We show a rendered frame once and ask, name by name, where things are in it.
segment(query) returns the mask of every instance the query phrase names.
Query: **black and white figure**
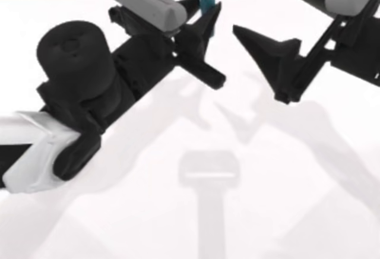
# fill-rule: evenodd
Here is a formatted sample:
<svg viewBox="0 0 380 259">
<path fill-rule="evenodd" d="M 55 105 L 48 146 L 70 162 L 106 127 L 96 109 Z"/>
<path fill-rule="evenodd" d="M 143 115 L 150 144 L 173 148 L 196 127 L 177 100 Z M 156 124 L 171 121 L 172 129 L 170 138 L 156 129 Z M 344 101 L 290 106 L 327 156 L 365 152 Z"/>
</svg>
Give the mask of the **black and white figure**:
<svg viewBox="0 0 380 259">
<path fill-rule="evenodd" d="M 374 17 L 380 0 L 304 0 L 333 18 L 307 56 L 301 40 L 278 42 L 240 26 L 233 32 L 260 67 L 275 99 L 299 102 L 326 62 L 373 85 L 380 86 L 380 20 Z M 334 42 L 334 49 L 328 49 Z"/>
<path fill-rule="evenodd" d="M 204 62 L 221 3 L 187 24 L 199 0 L 116 1 L 110 19 L 131 38 L 114 52 L 86 21 L 60 24 L 38 44 L 45 106 L 0 119 L 1 187 L 9 192 L 72 179 L 101 148 L 102 134 L 176 66 L 213 89 L 223 86 L 226 77 Z"/>
</svg>

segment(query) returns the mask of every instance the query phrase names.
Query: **white table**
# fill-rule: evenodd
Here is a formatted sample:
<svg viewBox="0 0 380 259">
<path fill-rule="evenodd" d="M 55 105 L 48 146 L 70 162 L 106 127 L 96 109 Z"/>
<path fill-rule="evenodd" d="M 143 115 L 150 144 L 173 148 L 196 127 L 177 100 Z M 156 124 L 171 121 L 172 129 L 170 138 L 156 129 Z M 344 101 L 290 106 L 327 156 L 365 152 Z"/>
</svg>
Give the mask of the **white table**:
<svg viewBox="0 0 380 259">
<path fill-rule="evenodd" d="M 222 1 L 207 61 L 226 86 L 212 91 L 175 69 L 110 128 L 70 183 L 0 192 L 1 259 L 378 258 L 380 89 L 326 66 L 300 104 L 275 102 L 232 25 L 298 37 L 306 53 L 330 19 L 299 0 Z M 113 5 L 0 0 L 0 111 L 41 107 L 36 46 L 51 27 L 88 20 L 111 49 L 120 45 L 126 36 L 107 16 Z M 215 165 L 225 153 L 235 159 L 234 186 L 219 184 L 223 204 L 212 183 L 184 185 L 182 169 L 202 162 L 199 150 Z"/>
</svg>

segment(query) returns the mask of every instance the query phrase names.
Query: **black cylinder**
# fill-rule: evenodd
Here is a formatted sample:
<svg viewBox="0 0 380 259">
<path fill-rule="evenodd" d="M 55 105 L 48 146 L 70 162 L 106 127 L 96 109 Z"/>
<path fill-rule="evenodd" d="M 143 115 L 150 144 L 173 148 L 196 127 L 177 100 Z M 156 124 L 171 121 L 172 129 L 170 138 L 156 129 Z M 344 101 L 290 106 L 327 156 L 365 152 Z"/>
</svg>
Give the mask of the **black cylinder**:
<svg viewBox="0 0 380 259">
<path fill-rule="evenodd" d="M 49 81 L 78 101 L 101 95 L 116 70 L 102 30 L 86 21 L 70 21 L 48 31 L 37 58 Z"/>
</svg>

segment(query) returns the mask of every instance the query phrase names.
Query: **white background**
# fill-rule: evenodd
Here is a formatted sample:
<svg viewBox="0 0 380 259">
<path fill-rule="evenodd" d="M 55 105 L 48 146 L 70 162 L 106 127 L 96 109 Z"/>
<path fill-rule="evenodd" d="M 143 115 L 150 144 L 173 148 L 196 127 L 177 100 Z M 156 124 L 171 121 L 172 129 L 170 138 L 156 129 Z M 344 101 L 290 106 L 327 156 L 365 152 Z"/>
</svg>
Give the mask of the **white background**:
<svg viewBox="0 0 380 259">
<path fill-rule="evenodd" d="M 0 192 L 1 259 L 379 257 L 379 88 L 325 66 L 300 104 L 275 102 L 232 25 L 300 38 L 305 54 L 331 20 L 299 0 L 222 1 L 207 61 L 225 87 L 177 68 L 74 180 Z M 51 27 L 87 20 L 111 49 L 124 42 L 108 20 L 114 5 L 0 0 L 0 111 L 41 107 L 36 46 Z M 230 178 L 189 175 L 210 169 Z"/>
</svg>

